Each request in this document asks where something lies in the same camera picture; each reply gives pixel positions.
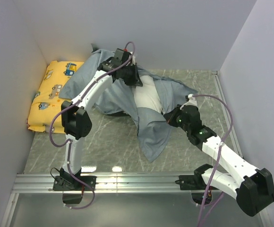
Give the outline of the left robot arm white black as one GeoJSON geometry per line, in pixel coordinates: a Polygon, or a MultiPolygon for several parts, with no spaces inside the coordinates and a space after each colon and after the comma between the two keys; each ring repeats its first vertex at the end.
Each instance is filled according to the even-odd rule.
{"type": "Polygon", "coordinates": [[[61,105],[62,126],[66,134],[63,146],[66,148],[65,161],[55,178],[55,183],[69,191],[86,186],[81,177],[81,154],[83,138],[86,137],[92,122],[88,111],[100,95],[116,80],[122,80],[127,86],[141,86],[134,53],[127,49],[117,49],[114,56],[100,63],[87,86],[71,101],[61,105]]]}

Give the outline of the blue-grey pillowcase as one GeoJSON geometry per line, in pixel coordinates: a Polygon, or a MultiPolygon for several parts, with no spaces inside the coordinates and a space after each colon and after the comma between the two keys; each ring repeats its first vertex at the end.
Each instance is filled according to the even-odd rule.
{"type": "Polygon", "coordinates": [[[132,92],[135,86],[129,87],[122,80],[116,80],[110,85],[94,106],[105,115],[120,112],[128,114],[137,127],[137,139],[142,152],[149,162],[153,162],[165,149],[171,134],[171,126],[163,115],[178,104],[184,104],[185,96],[196,94],[197,91],[179,80],[152,74],[141,67],[138,68],[138,73],[140,77],[149,75],[153,78],[163,107],[161,113],[148,108],[137,108],[132,92]]]}

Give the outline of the white pillow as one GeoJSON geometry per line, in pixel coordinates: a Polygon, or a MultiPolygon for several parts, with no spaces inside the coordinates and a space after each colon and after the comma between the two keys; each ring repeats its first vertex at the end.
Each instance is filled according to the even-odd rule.
{"type": "Polygon", "coordinates": [[[140,77],[142,86],[132,88],[133,97],[137,108],[148,108],[158,113],[163,110],[154,80],[149,75],[140,77]]]}

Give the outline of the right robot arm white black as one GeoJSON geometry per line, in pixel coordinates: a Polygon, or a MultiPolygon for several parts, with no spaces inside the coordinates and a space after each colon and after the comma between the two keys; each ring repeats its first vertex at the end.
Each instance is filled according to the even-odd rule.
{"type": "Polygon", "coordinates": [[[258,169],[241,158],[221,141],[209,127],[202,124],[200,112],[194,105],[177,106],[164,115],[166,122],[180,127],[188,140],[224,168],[227,173],[214,171],[209,164],[194,171],[194,184],[199,189],[209,184],[234,198],[247,215],[253,217],[274,202],[274,181],[266,169],[258,169]]]}

